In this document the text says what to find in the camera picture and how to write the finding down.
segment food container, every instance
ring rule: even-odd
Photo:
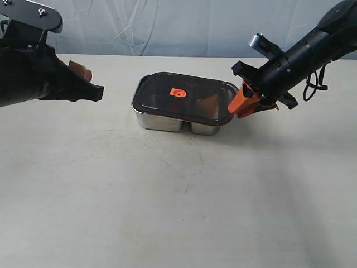
[[[228,105],[237,92],[228,82],[155,73],[140,81],[132,107],[143,128],[179,132],[189,122],[194,134],[214,135],[233,118]]]

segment screw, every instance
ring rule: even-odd
[[[46,10],[44,10],[43,8],[39,8],[38,13],[40,14],[40,17],[43,17],[46,15]]]

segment black cable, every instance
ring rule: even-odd
[[[8,25],[8,24],[9,24],[9,20],[2,20],[0,22],[1,31],[3,34],[5,33],[5,25]]]
[[[304,89],[304,91],[303,91],[303,100],[304,100],[305,102],[308,102],[308,101],[315,95],[315,93],[316,93],[318,90],[323,90],[323,91],[328,90],[329,87],[328,87],[327,85],[324,85],[324,75],[325,75],[325,69],[326,69],[327,64],[329,64],[329,63],[326,63],[326,64],[321,68],[321,71],[320,71],[320,74],[319,74],[319,75],[317,74],[316,71],[313,72],[313,74],[315,75],[315,81],[316,81],[315,84],[310,83],[310,81],[311,81],[311,75],[312,75],[312,74],[310,74],[310,75],[308,76],[308,78],[306,78],[306,87],[305,87],[305,89]],[[309,97],[306,97],[306,96],[307,96],[307,90],[308,90],[309,88],[313,88],[313,91],[312,91],[312,93],[310,94]]]

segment white backdrop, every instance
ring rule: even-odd
[[[64,18],[49,38],[59,53],[260,57],[254,34],[286,50],[341,0],[37,1]]]

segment dark tinted lid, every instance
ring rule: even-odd
[[[155,73],[141,80],[133,108],[143,113],[222,126],[233,118],[228,105],[237,91],[236,86],[219,80]]]

